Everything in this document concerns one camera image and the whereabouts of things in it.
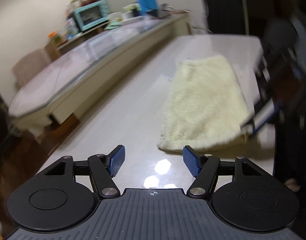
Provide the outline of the cream yellow terry towel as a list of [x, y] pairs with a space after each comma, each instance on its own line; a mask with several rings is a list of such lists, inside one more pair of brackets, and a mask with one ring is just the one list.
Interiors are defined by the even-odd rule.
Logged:
[[178, 65], [163, 111], [157, 147], [197, 152], [244, 144], [240, 126], [250, 116], [236, 74], [222, 55], [186, 60]]

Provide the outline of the glass top dining table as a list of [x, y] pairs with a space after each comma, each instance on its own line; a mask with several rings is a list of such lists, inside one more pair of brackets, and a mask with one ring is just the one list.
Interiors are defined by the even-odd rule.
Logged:
[[20, 130], [81, 117], [114, 83], [165, 41], [190, 34], [190, 15], [105, 31], [62, 55], [21, 88], [9, 106]]

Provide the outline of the quilted beige chair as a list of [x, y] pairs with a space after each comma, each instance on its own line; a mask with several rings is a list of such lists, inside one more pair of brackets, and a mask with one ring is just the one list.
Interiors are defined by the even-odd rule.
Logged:
[[21, 89], [51, 62], [44, 49], [37, 49], [22, 57], [11, 70], [15, 78], [16, 88]]

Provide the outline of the wooden shelf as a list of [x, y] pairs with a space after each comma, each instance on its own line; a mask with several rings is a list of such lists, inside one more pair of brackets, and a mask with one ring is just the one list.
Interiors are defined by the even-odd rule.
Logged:
[[67, 38], [59, 46], [57, 46], [54, 41], [49, 41], [45, 45], [44, 50], [51, 58], [51, 60], [54, 61], [69, 52], [70, 50], [76, 48], [83, 42], [97, 36], [98, 34], [101, 34], [104, 31], [105, 27], [108, 25], [108, 23], [109, 22], [106, 21], [105, 23], [102, 23], [84, 33], [79, 33], [78, 35], [75, 35], [73, 38]]

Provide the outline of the green lidded jar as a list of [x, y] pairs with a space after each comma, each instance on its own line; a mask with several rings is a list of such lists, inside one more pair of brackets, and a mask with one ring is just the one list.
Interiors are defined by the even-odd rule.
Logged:
[[58, 34], [57, 31], [54, 31], [54, 32], [50, 33], [50, 34], [48, 35], [48, 38], [49, 38], [50, 41], [55, 42], [55, 44], [56, 44], [57, 46], [60, 45], [60, 44], [62, 43], [61, 36]]

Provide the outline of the teal toaster oven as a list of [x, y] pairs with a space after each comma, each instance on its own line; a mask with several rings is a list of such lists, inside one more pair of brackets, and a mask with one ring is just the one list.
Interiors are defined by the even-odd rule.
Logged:
[[82, 32], [106, 23], [109, 18], [109, 6], [105, 0], [100, 0], [73, 11], [73, 18]]

